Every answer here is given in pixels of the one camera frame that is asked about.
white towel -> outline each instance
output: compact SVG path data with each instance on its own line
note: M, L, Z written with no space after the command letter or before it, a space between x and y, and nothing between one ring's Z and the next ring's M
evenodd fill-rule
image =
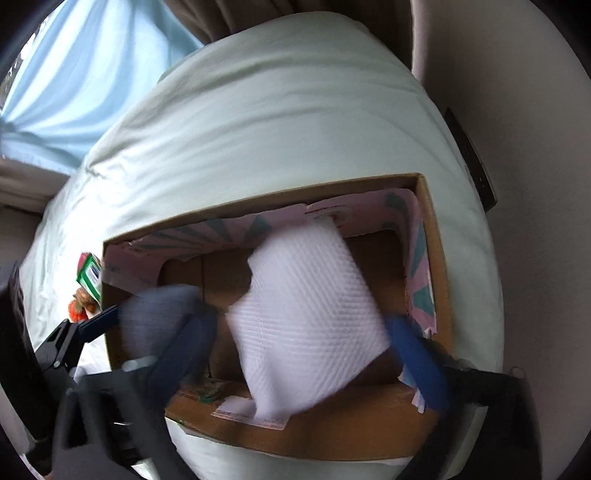
M258 417L310 408L388 347L369 288L331 220L272 234L249 265L251 288L228 320Z

open cardboard box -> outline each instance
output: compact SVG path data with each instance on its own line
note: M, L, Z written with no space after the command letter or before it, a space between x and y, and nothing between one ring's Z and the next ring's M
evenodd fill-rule
M350 193L389 188L410 189L416 195L423 217L430 267L437 333L433 339L452 350L452 309L446 265L433 205L425 178L404 174L345 180L295 190L276 192L238 202L190 212L105 242L120 245L152 232L208 219L237 218L298 203L311 204ZM383 313L406 313L405 272L402 247L392 231L379 231L346 239L353 258ZM211 252L188 261L167 260L158 284L192 284L202 288L204 300L224 311L249 288L246 263L252 250ZM102 307L126 300L131 293L108 283L102 285ZM106 335L112 368L128 359L121 333ZM437 422L437 414L420 414L411 404L414 391L397 380L400 366L386 351L347 387L315 407L292 416L283 431L270 430L220 419L211 414L229 395L249 397L240 368L238 351L223 315L219 318L216 343L210 357L212 378L225 380L219 401L204 403L193 387L185 387L171 400L166 415L197 434L230 445L275 455L317 460L378 460L412 456Z

wall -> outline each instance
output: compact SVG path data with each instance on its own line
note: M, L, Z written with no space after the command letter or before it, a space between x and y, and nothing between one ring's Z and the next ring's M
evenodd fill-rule
M591 81L528 0L415 0L414 73L471 137L505 300L505 368L531 384L544 478L591 428Z
M40 221L38 215L0 206L0 265L25 258Z

brown curtain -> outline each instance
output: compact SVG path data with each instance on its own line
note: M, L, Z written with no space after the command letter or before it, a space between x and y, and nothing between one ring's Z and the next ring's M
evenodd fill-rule
M411 0L165 0L203 43L211 43L284 15L331 11L363 23L410 68Z

wrinkled sheet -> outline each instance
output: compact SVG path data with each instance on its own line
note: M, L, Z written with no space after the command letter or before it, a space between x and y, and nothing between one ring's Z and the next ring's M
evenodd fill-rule
M503 308L493 246L453 138L387 48L326 12L282 17L204 47L102 137L49 205L21 267L33 345L66 317L80 253L100 255L109 238L256 195L408 172L426 176L434 202L454 353L499 371ZM81 363L108 368L102 338L85 348ZM341 463L278 460L184 437L175 436L177 446L206 479L233 478L237 467L242 478L260 478L266 468L276 478L303 478L304 471L306 478L345 478ZM237 456L240 465L232 463ZM400 469L346 465L358 479L382 478L376 468L392 478Z

